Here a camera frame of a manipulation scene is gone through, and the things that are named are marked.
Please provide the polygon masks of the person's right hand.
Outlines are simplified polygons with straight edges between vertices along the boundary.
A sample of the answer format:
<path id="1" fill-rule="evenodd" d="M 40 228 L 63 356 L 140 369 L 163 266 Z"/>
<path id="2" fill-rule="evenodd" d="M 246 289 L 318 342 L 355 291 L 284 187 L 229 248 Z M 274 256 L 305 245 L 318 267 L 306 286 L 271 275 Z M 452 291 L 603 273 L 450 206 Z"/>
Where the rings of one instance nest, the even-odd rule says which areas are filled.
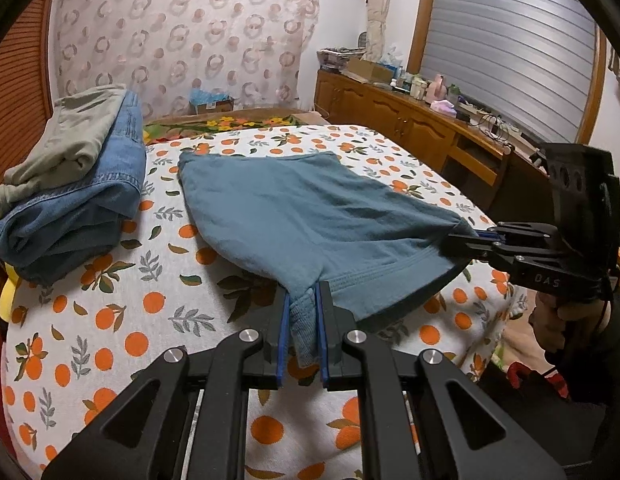
<path id="1" fill-rule="evenodd" d="M 575 328 L 578 336 L 587 336 L 601 333 L 609 322 L 608 301 L 568 304 L 543 292 L 536 292 L 534 310 L 528 318 L 539 346 L 551 353 L 565 348 L 568 330 Z"/>

